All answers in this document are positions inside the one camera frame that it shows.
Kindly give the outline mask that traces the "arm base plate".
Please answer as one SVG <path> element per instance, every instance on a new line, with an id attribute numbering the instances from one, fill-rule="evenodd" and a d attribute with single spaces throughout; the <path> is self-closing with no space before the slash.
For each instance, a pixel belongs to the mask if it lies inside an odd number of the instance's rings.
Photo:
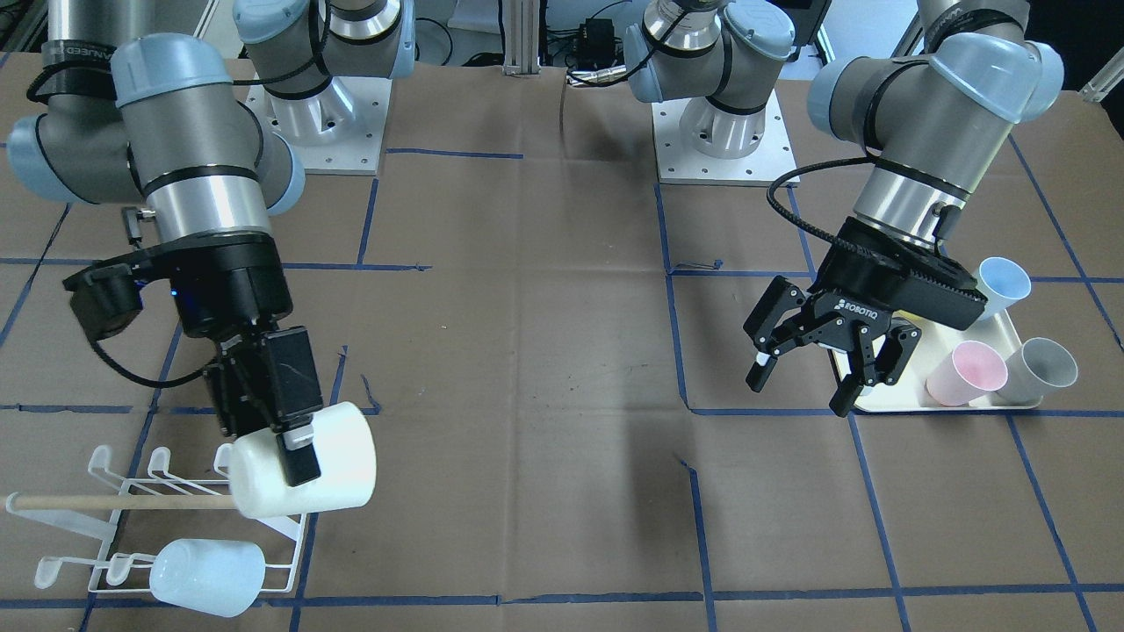
<path id="1" fill-rule="evenodd" d="M 334 76 L 321 94 L 285 100 L 255 85 L 246 103 L 309 175 L 375 177 L 392 87 L 386 76 Z"/>
<path id="2" fill-rule="evenodd" d="M 660 183 L 767 187 L 796 168 L 776 92 L 747 116 L 706 97 L 652 103 L 652 121 Z"/>

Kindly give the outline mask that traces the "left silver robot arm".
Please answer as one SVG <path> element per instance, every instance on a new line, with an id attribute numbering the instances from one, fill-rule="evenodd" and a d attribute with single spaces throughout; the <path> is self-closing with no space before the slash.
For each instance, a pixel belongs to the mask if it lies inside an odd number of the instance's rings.
<path id="1" fill-rule="evenodd" d="M 830 408 L 846 415 L 900 378 L 922 340 L 908 313 L 963 331 L 986 312 L 978 280 L 940 249 L 1010 129 L 1055 102 L 1063 60 L 1025 37 L 1027 1 L 922 1 L 919 15 L 919 55 L 832 61 L 812 81 L 812 124 L 873 169 L 837 233 L 776 199 L 812 168 L 767 188 L 776 213 L 830 249 L 807 291 L 777 276 L 747 316 L 752 391 L 792 349 L 835 349 L 847 374 Z M 765 1 L 653 1 L 623 36 L 625 79 L 643 103 L 689 99 L 703 112 L 685 129 L 694 147 L 740 157 L 792 44 L 790 17 Z"/>

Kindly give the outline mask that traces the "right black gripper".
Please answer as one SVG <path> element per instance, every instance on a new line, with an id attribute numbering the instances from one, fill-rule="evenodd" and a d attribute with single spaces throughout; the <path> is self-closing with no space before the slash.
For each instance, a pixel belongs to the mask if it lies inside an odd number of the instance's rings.
<path id="1" fill-rule="evenodd" d="M 230 334 L 273 331 L 293 309 L 277 242 L 268 233 L 214 233 L 165 241 L 158 247 L 124 255 L 143 281 L 169 279 L 185 335 L 212 340 Z M 242 360 L 250 341 L 218 344 L 203 367 L 203 381 L 226 437 L 264 428 L 264 416 Z M 310 484 L 321 476 L 312 446 L 312 416 L 321 410 L 320 381 L 312 343 L 305 327 L 269 332 L 260 340 L 266 410 L 277 435 L 285 484 Z"/>

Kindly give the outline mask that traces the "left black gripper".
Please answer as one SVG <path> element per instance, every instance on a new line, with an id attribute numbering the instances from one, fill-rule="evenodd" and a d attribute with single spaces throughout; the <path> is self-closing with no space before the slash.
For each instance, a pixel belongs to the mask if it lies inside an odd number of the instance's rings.
<path id="1" fill-rule="evenodd" d="M 842 225 L 812 289 L 837 291 L 879 312 L 915 313 L 959 331 L 971 327 L 987 305 L 975 277 L 955 260 L 858 219 Z M 776 276 L 765 288 L 743 325 L 758 351 L 746 376 L 751 391 L 763 391 L 779 356 L 821 341 L 835 327 L 831 312 L 816 315 L 814 307 L 812 297 L 785 276 Z M 879 327 L 855 320 L 847 336 L 850 372 L 840 379 L 828 404 L 839 417 L 854 408 L 863 388 L 898 383 L 922 332 L 907 319 L 891 319 Z"/>

